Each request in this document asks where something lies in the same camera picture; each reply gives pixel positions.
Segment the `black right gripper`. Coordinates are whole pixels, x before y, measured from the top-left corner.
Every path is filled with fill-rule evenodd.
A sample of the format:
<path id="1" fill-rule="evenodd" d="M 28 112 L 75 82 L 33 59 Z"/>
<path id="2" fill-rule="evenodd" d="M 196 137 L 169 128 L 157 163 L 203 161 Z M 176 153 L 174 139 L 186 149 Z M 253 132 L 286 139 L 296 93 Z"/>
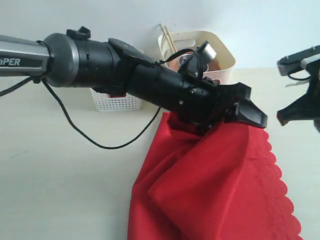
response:
<path id="1" fill-rule="evenodd" d="M 306 94 L 277 111 L 276 117 L 282 126 L 290 121 L 320 121 L 320 68 L 306 67 L 305 70 L 310 74 Z"/>

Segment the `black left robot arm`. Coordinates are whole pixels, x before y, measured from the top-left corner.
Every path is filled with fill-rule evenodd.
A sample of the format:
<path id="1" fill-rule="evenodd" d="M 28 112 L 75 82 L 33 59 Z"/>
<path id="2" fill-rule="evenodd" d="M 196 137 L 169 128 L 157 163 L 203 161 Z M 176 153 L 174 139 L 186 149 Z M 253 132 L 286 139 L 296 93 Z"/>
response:
<path id="1" fill-rule="evenodd" d="M 214 59 L 207 41 L 195 49 L 179 50 L 170 60 L 183 54 L 188 58 L 172 70 L 164 60 L 154 60 L 119 39 L 92 40 L 86 27 L 38 41 L 2 35 L 0 74 L 27 76 L 56 88 L 91 88 L 112 97 L 129 94 L 203 131 L 220 121 L 267 126 L 268 117 L 251 101 L 249 86 L 224 85 L 204 75 L 205 66 Z"/>

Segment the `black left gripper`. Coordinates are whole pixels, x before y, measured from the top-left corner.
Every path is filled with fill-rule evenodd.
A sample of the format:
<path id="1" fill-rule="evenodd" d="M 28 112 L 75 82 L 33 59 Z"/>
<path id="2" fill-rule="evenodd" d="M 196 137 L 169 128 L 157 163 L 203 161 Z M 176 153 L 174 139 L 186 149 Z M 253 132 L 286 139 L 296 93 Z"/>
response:
<path id="1" fill-rule="evenodd" d="M 251 101 L 251 87 L 238 82 L 218 84 L 215 88 L 213 106 L 209 108 L 208 116 L 197 124 L 197 132 L 203 134 L 221 121 L 259 129 L 267 127 L 268 116 Z"/>

